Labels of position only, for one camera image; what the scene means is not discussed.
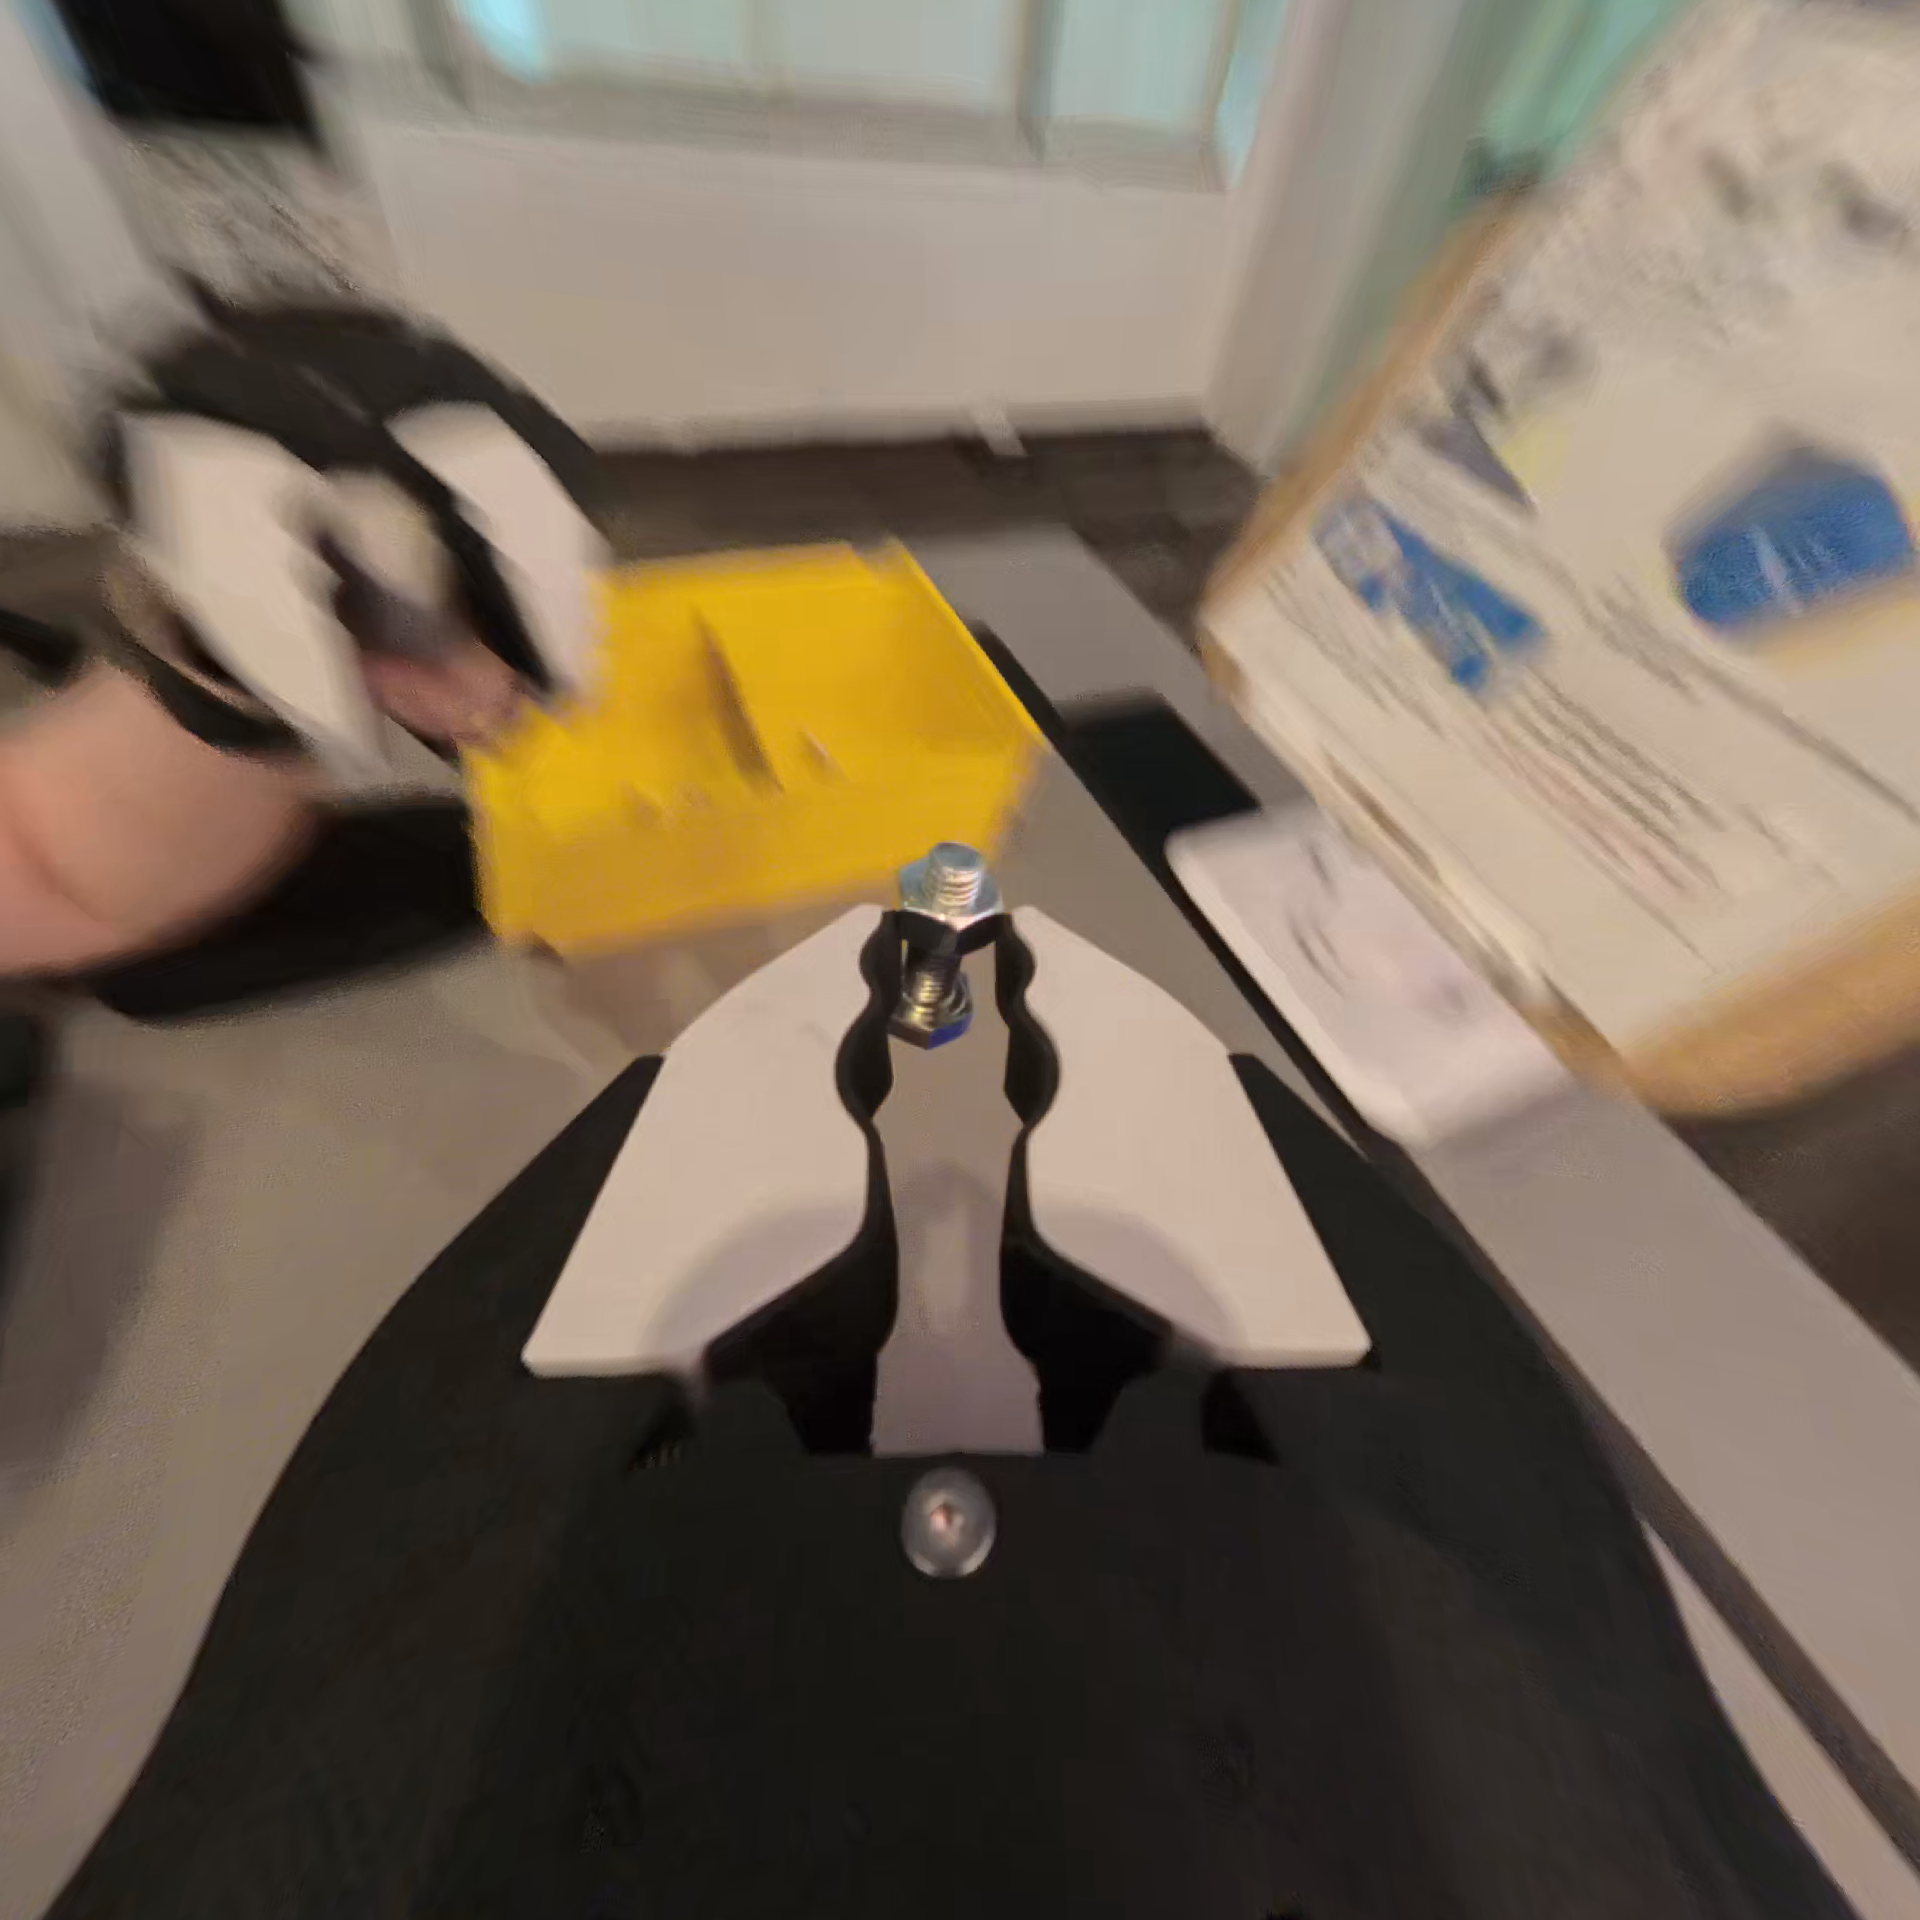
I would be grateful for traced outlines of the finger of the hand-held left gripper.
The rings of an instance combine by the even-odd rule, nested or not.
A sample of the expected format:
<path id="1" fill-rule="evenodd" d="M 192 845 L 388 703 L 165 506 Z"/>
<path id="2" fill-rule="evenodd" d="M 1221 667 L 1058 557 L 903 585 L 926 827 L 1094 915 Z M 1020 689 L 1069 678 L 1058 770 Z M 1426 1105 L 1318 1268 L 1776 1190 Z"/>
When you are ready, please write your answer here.
<path id="1" fill-rule="evenodd" d="M 377 717 L 333 617 L 320 476 L 201 414 L 124 414 L 130 553 L 187 638 L 336 784 L 383 780 Z"/>
<path id="2" fill-rule="evenodd" d="M 426 664 L 470 640 L 543 701 L 584 693 L 606 544 L 553 465 L 484 402 L 390 413 L 377 448 L 377 651 Z"/>

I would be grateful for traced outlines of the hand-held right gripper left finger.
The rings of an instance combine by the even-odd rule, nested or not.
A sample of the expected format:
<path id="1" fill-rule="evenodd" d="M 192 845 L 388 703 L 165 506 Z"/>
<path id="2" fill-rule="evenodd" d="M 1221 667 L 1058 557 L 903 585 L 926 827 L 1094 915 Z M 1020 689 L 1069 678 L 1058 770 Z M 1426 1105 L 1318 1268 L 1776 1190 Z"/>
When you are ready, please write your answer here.
<path id="1" fill-rule="evenodd" d="M 543 1381 L 703 1373 L 890 1195 L 891 915 L 859 904 L 667 1044 L 521 1350 Z"/>

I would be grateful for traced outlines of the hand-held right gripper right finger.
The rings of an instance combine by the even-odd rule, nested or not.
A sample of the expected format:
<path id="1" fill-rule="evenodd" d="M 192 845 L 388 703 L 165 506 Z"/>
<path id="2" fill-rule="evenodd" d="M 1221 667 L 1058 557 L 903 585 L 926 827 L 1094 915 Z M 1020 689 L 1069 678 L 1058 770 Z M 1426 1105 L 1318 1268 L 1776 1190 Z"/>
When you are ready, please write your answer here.
<path id="1" fill-rule="evenodd" d="M 1235 1368 L 1348 1368 L 1370 1338 L 1224 1044 L 1158 984 L 1040 909 L 1018 1009 L 1053 1069 L 1025 1124 L 1047 1253 Z"/>

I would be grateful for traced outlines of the silver hex bolt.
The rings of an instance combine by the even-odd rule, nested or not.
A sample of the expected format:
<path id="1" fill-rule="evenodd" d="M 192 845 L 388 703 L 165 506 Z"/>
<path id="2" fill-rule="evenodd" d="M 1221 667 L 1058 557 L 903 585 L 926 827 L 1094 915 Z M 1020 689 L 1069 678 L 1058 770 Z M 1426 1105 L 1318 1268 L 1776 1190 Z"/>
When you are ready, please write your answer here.
<path id="1" fill-rule="evenodd" d="M 943 841 L 926 854 L 946 861 L 981 865 L 987 856 L 967 842 Z M 995 924 L 976 927 L 971 936 L 953 936 L 897 911 L 898 933 L 898 998 L 890 1016 L 890 1034 L 914 1048 L 932 1049 L 960 1038 L 972 1023 L 972 990 L 965 975 L 967 958 L 995 946 L 1004 911 Z"/>

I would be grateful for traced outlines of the silver hex nut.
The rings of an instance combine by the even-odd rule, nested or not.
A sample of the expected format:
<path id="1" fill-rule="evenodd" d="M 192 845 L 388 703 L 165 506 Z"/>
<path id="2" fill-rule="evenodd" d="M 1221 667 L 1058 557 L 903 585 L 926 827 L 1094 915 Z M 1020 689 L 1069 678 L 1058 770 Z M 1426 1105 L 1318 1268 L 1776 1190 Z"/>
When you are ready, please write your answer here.
<path id="1" fill-rule="evenodd" d="M 946 861 L 926 854 L 898 874 L 898 916 L 967 937 L 995 924 L 1004 900 L 991 872 L 977 861 Z"/>

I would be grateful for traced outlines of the yellow plastic bin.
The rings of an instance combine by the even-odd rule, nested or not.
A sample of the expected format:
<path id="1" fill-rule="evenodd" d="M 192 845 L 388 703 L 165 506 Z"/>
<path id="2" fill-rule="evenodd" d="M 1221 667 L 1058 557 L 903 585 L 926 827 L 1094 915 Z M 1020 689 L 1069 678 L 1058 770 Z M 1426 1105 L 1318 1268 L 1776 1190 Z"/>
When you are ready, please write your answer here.
<path id="1" fill-rule="evenodd" d="M 584 696 L 462 760 L 478 898 L 516 947 L 589 960 L 829 900 L 890 900 L 941 841 L 995 852 L 1047 749 L 898 546 L 713 553 L 601 578 Z M 782 790 L 713 727 L 703 617 Z"/>

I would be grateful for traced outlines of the person's left forearm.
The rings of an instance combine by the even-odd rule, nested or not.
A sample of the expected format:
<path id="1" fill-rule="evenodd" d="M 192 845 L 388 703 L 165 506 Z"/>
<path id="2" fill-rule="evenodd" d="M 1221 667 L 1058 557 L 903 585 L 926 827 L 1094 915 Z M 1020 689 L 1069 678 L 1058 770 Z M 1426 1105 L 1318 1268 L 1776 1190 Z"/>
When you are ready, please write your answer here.
<path id="1" fill-rule="evenodd" d="M 100 664 L 4 724 L 2 981 L 170 947 L 263 898 L 308 850 L 303 753 L 228 753 Z"/>

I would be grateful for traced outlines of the person's left hand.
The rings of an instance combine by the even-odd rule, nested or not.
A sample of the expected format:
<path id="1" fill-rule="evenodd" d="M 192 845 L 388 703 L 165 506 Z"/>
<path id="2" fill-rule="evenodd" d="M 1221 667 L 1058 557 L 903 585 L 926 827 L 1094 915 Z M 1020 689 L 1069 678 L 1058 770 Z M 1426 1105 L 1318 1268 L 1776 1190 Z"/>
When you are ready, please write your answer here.
<path id="1" fill-rule="evenodd" d="M 479 749 L 507 733 L 528 703 L 526 680 L 474 638 L 435 653 L 363 653 L 371 703 L 432 748 Z"/>

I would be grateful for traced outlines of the black bin divider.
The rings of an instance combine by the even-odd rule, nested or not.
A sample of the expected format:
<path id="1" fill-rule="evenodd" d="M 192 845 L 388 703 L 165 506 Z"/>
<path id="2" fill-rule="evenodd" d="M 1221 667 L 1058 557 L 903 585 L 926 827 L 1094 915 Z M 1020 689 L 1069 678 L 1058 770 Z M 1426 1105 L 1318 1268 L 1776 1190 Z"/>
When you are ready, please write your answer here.
<path id="1" fill-rule="evenodd" d="M 713 627 L 698 617 L 691 623 L 701 645 L 701 672 L 709 685 L 709 707 L 728 758 L 739 778 L 766 793 L 782 793 L 779 774 L 766 749 L 751 707 L 730 655 L 722 651 Z"/>

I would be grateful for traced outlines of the white instruction sheet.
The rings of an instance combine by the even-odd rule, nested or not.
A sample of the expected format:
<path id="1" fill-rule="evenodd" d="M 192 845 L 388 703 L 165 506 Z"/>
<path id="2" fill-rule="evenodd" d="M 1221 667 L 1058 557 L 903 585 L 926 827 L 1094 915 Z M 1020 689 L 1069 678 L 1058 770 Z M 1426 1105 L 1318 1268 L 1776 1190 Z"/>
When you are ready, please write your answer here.
<path id="1" fill-rule="evenodd" d="M 1914 6 L 1698 7 L 1203 614 L 1620 1057 L 1914 903 L 1914 53 Z"/>

